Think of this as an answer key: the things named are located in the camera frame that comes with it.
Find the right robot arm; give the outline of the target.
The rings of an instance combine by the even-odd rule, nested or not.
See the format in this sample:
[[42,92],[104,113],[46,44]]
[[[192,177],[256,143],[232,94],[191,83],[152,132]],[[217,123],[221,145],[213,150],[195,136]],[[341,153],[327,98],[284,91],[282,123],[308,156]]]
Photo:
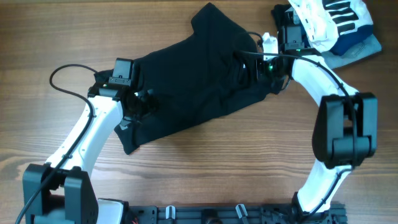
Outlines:
[[321,222],[345,178],[377,148],[377,98],[347,85],[316,49],[299,45],[281,50],[276,37],[260,35],[259,77],[301,84],[318,105],[312,134],[315,162],[292,199],[293,222]]

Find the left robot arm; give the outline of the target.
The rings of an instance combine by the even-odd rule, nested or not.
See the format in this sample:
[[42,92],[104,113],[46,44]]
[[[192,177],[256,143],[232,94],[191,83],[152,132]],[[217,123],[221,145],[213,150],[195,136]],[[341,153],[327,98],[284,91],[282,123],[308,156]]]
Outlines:
[[63,144],[42,165],[23,173],[24,207],[16,223],[138,223],[127,201],[97,198],[91,174],[109,135],[129,131],[157,106],[138,91],[133,60],[118,58],[113,70],[95,72],[86,106]]

